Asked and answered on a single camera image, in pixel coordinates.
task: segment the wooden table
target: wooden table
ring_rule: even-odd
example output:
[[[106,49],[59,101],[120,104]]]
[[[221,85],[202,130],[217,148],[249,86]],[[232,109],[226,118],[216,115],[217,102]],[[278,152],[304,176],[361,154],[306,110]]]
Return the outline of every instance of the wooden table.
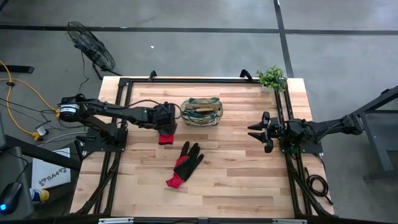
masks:
[[[118,83],[119,77],[104,77],[99,99],[114,103]],[[303,80],[290,78],[288,84],[294,116],[312,120]],[[273,152],[265,154],[264,146],[247,135],[247,126],[260,122],[263,111],[277,116],[273,93],[262,92],[259,84],[135,83],[131,102],[151,99],[180,105],[190,97],[213,96],[220,98],[224,106],[220,123],[196,127],[187,126],[179,119],[172,146],[158,145],[157,131],[129,124],[112,216],[294,217],[285,157],[280,153],[278,141],[275,140]],[[153,107],[154,104],[145,102],[140,106]],[[111,118],[101,119],[111,122]],[[205,158],[186,183],[172,189],[165,181],[172,177],[185,141],[198,142]],[[71,212],[81,208],[97,187],[103,157],[103,152],[95,152],[83,161]],[[325,177],[319,158],[304,154],[303,164],[311,174]],[[301,191],[298,194],[304,211]],[[317,199],[333,213],[333,207],[325,198]]]

